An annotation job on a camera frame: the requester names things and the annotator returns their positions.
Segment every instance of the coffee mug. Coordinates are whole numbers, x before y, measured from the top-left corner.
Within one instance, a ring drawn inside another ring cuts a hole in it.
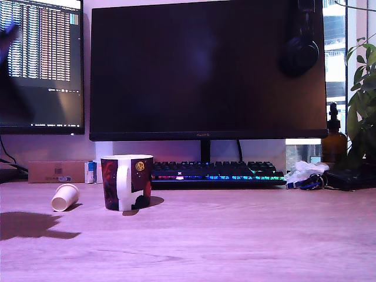
[[[100,162],[107,209],[129,211],[150,204],[153,156],[106,156]]]

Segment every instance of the headphones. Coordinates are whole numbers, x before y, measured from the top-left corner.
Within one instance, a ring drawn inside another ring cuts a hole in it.
[[[290,77],[304,74],[318,60],[319,50],[313,41],[313,27],[310,14],[315,12],[315,0],[298,0],[299,15],[303,22],[300,24],[300,36],[290,39],[280,58],[282,72]]]

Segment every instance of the white paper cup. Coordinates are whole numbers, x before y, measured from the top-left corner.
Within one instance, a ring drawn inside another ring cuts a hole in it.
[[[72,204],[77,203],[79,198],[78,188],[70,183],[60,185],[51,200],[51,206],[57,212],[66,210]]]

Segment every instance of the amber glass bottle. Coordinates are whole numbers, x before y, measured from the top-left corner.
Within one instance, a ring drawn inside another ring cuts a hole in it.
[[[328,120],[328,137],[323,139],[323,159],[324,163],[327,163],[332,169],[334,163],[341,160],[341,156],[347,149],[347,137],[340,132],[341,123],[337,119],[338,110],[337,104],[330,104],[330,120]]]

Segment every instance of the rgb backlit keyboard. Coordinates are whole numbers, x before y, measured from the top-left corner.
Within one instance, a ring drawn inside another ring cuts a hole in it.
[[[286,183],[270,162],[156,162],[153,189],[256,188]]]

